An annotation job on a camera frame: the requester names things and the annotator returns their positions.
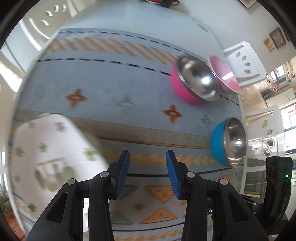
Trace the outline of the white chair far left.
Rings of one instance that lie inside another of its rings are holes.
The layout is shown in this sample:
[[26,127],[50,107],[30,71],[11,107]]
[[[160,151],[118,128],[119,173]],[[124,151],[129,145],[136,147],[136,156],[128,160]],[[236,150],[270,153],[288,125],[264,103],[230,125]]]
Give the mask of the white chair far left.
[[74,1],[39,1],[22,18],[20,27],[29,42],[41,51],[55,32],[78,12]]

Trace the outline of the pink patterned ceramic bowl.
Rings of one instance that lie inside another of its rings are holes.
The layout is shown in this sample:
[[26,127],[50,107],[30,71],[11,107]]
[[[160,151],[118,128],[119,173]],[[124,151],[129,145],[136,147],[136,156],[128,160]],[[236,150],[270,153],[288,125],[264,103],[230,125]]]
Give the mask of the pink patterned ceramic bowl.
[[216,55],[209,55],[208,65],[218,79],[221,92],[224,94],[241,94],[241,88],[231,68]]

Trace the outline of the blue steel bowl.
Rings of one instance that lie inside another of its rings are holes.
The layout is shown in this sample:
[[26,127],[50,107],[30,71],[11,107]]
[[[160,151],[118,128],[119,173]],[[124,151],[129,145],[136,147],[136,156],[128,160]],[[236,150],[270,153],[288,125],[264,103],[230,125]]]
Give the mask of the blue steel bowl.
[[240,167],[246,157],[247,139],[243,124],[228,118],[218,124],[211,137],[211,152],[216,161],[228,168]]

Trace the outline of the white chair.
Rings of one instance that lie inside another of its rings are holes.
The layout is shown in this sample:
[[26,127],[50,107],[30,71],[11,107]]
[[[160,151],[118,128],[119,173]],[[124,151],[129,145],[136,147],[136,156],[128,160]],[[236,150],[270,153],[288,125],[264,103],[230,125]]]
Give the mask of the white chair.
[[240,193],[244,193],[248,173],[266,170],[266,158],[285,156],[285,130],[277,105],[244,114],[247,153],[243,163]]
[[223,53],[241,88],[265,80],[266,69],[248,42],[226,48]]
[[22,18],[20,27],[29,42],[41,51],[55,32],[78,12],[74,1],[39,1]]

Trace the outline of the blue woven table runner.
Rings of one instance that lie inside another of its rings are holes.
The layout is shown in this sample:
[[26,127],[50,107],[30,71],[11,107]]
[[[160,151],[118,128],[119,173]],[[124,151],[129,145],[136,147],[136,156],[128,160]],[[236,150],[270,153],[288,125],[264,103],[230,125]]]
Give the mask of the blue woven table runner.
[[148,36],[97,29],[62,29],[27,75],[11,123],[60,114],[98,140],[108,164],[130,152],[130,166],[110,214],[116,240],[179,240],[186,202],[175,198],[165,155],[172,149],[189,170],[228,179],[241,170],[221,166],[210,137],[221,121],[241,118],[237,96],[191,105],[171,87],[170,70],[185,50]]

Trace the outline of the dark brown teapot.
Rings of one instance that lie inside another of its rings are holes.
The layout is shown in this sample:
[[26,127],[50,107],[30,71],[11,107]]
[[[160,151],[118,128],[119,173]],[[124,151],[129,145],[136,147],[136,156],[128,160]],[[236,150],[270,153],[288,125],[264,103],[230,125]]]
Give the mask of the dark brown teapot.
[[179,3],[179,0],[161,0],[161,6],[165,8],[169,8],[170,6],[177,6]]

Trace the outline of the red teacup with saucer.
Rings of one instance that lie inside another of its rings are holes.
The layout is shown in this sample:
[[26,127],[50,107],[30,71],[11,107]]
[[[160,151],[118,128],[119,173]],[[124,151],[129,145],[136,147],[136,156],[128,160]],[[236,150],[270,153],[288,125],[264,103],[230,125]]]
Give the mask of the red teacup with saucer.
[[148,3],[151,3],[151,4],[161,4],[162,3],[162,0],[145,0],[147,1]]

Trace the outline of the framed wall picture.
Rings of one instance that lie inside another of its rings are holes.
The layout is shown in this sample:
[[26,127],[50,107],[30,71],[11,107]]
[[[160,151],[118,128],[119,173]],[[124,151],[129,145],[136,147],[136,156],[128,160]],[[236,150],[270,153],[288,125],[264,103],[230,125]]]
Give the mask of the framed wall picture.
[[273,30],[269,36],[271,37],[276,49],[280,49],[287,44],[280,28]]

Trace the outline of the white chair near right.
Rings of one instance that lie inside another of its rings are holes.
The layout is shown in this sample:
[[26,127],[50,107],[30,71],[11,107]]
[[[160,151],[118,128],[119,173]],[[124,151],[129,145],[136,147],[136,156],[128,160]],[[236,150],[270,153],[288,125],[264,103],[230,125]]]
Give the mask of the white chair near right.
[[266,158],[285,156],[285,130],[277,105],[244,114],[247,153],[243,163],[240,193],[244,193],[248,173],[266,170]]

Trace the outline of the pink steel bowl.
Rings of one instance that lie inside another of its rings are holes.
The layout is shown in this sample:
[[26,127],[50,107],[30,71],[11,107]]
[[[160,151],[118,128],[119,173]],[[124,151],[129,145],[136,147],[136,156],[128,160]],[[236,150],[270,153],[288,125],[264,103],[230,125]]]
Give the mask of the pink steel bowl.
[[175,94],[191,105],[216,102],[220,85],[210,67],[191,55],[179,56],[171,68],[171,86]]

